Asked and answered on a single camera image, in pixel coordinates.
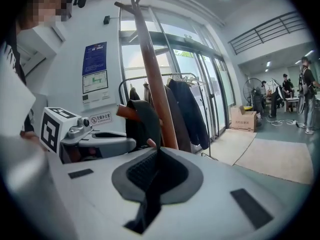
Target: balcony railing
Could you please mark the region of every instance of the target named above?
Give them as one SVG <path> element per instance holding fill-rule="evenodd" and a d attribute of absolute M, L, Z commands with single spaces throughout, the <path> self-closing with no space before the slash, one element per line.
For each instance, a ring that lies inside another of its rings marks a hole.
<path fill-rule="evenodd" d="M 272 39 L 305 28 L 306 25 L 298 12 L 292 11 L 270 19 L 237 36 L 228 43 L 232 46 L 237 55 Z"/>

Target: white wall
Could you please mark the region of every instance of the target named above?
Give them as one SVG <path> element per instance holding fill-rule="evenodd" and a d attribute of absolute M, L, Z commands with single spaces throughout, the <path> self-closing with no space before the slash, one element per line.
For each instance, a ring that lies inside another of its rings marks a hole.
<path fill-rule="evenodd" d="M 238 64 L 235 60 L 235 55 L 231 51 L 231 47 L 229 46 L 225 36 L 222 34 L 221 29 L 219 29 L 218 27 L 214 29 L 210 24 L 207 24 L 206 28 L 209 30 L 210 34 L 213 36 L 216 44 L 218 45 L 224 58 L 226 67 L 228 68 L 236 105 L 247 105 L 247 101 L 242 94 L 242 90 L 245 82 L 248 80 L 248 77 L 238 67 Z"/>
<path fill-rule="evenodd" d="M 288 72 L 288 78 L 290 78 L 291 83 L 293 83 L 294 87 L 298 87 L 300 66 L 289 66 Z"/>
<path fill-rule="evenodd" d="M 226 41 L 229 42 L 272 18 L 296 10 L 288 0 L 252 0 L 226 18 L 222 34 Z M 241 64 L 287 47 L 311 41 L 313 41 L 313 38 L 308 30 L 298 30 L 245 50 L 231 59 L 236 64 Z"/>
<path fill-rule="evenodd" d="M 268 72 L 261 72 L 261 73 L 256 73 L 256 74 L 250 74 L 250 78 L 258 78 L 261 82 L 262 81 L 270 81 L 271 78 L 275 79 L 277 82 L 282 84 L 284 81 L 284 74 L 288 75 L 288 78 L 290 77 L 290 73 L 286 67 L 284 68 L 277 68 L 277 69 L 272 69 L 268 70 Z"/>
<path fill-rule="evenodd" d="M 315 60 L 313 63 L 309 66 L 309 68 L 312 71 L 314 79 L 320 83 L 320 60 Z"/>
<path fill-rule="evenodd" d="M 120 103 L 118 86 L 122 80 L 119 56 L 119 8 L 120 0 L 88 2 L 84 8 L 73 6 L 72 17 L 64 23 L 68 32 L 66 41 L 58 54 L 46 59 L 26 78 L 29 89 L 47 95 L 50 107 L 62 107 L 78 115 L 89 117 L 111 112 L 112 122 L 98 125 L 99 130 L 125 131 L 125 120 L 116 116 Z M 103 24 L 110 15 L 108 25 Z M 107 42 L 106 68 L 110 98 L 103 107 L 84 111 L 82 103 L 82 67 L 85 47 Z"/>

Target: wooden coat rack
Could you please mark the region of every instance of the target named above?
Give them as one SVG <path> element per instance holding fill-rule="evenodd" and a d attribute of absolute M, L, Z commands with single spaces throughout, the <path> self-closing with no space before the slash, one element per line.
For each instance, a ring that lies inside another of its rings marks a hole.
<path fill-rule="evenodd" d="M 154 109 L 161 121 L 163 145 L 165 147 L 178 150 L 175 128 L 172 121 L 169 103 L 162 81 L 156 52 L 151 41 L 145 19 L 141 12 L 139 2 L 140 0 L 131 0 L 131 6 L 124 5 L 120 2 L 115 2 L 114 5 L 134 15 L 136 31 L 131 35 L 130 40 L 138 37 L 140 42 L 142 58 L 146 76 L 149 82 Z M 139 121 L 136 111 L 131 108 L 124 108 L 123 106 L 119 106 L 117 115 L 131 120 Z"/>

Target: clothing rack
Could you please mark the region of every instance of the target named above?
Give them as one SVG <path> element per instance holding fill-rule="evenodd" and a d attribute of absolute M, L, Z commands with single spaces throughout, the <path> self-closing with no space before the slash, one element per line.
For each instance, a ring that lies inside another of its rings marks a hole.
<path fill-rule="evenodd" d="M 166 74 L 161 74 L 162 77 L 166 77 L 166 76 L 187 76 L 187 75 L 192 75 L 195 79 L 197 79 L 198 77 L 191 73 L 191 72 L 186 72 L 186 73 L 166 73 Z M 143 76 L 137 76 L 137 77 L 131 77 L 131 78 L 127 78 L 125 80 L 123 80 L 120 85 L 119 85 L 119 88 L 118 88 L 118 92 L 119 92 L 119 97 L 120 97 L 120 102 L 121 102 L 121 105 L 119 105 L 119 108 L 118 108 L 118 112 L 117 112 L 117 115 L 118 116 L 121 116 L 121 117 L 125 117 L 125 118 L 129 118 L 129 119 L 132 119 L 132 120 L 135 120 L 135 121 L 140 121 L 138 120 L 137 118 L 138 115 L 135 113 L 135 111 L 131 108 L 127 108 L 127 107 L 124 107 L 124 99 L 122 97 L 122 92 L 121 92 L 121 87 L 124 83 L 126 83 L 127 81 L 131 81 L 131 80 L 137 80 L 137 79 L 146 79 L 147 76 L 146 75 L 143 75 Z M 201 84 L 199 82 L 197 82 L 197 86 L 200 90 L 200 95 L 201 95 L 201 102 L 202 102 L 202 105 L 203 105 L 203 108 L 204 108 L 204 115 L 205 115 L 205 121 L 206 121 L 206 129 L 207 129 L 207 133 L 208 133 L 208 137 L 209 137 L 209 157 L 211 157 L 211 146 L 210 146 L 210 131 L 209 131 L 209 121 L 208 121 L 208 114 L 207 114 L 207 110 L 206 110 L 206 106 L 205 106 L 205 100 L 204 100 L 204 96 L 202 94 L 202 91 L 201 91 L 201 86 L 203 86 L 204 84 Z"/>
<path fill-rule="evenodd" d="M 178 142 L 165 87 L 161 81 L 161 72 L 157 61 L 156 52 L 151 41 L 139 2 L 140 0 L 131 0 L 131 5 L 126 5 L 120 2 L 115 2 L 114 5 L 133 14 L 134 16 L 136 31 L 131 35 L 130 40 L 132 41 L 136 37 L 139 39 L 145 72 L 149 82 L 150 93 L 154 96 L 154 110 L 163 123 L 161 127 L 163 145 L 165 147 L 177 150 Z"/>

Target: blue poster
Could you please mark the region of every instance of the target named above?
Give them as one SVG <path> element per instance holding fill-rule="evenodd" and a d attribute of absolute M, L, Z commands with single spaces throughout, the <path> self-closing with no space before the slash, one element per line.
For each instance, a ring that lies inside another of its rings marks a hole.
<path fill-rule="evenodd" d="M 107 42 L 87 46 L 84 51 L 82 75 L 107 69 Z"/>

